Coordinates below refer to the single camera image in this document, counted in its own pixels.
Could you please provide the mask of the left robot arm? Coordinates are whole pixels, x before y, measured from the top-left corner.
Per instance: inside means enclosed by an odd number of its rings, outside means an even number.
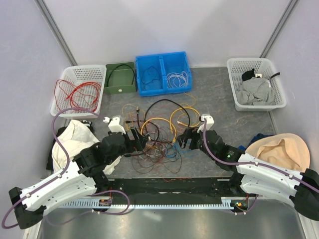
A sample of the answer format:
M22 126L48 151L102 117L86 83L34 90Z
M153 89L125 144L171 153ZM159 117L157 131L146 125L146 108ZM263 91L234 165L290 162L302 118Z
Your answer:
M9 191L18 226L24 230L36 225L54 209L72 200L90 196L104 196L110 183L104 173L120 156L143 151L148 141L136 128L134 139L126 133L109 132L101 142L82 149L58 172L29 188L14 187Z

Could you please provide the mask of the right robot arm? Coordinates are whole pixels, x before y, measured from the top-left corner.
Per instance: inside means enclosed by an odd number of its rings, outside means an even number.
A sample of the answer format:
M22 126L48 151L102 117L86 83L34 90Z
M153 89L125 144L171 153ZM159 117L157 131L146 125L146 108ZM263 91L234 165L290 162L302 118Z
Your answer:
M311 220L319 219L319 175L316 171L299 172L264 162L225 144L214 130L188 128L176 140L181 147L189 141L191 150L201 150L220 168L239 176L240 179L228 183L232 195L240 196L245 192L271 197L291 205Z

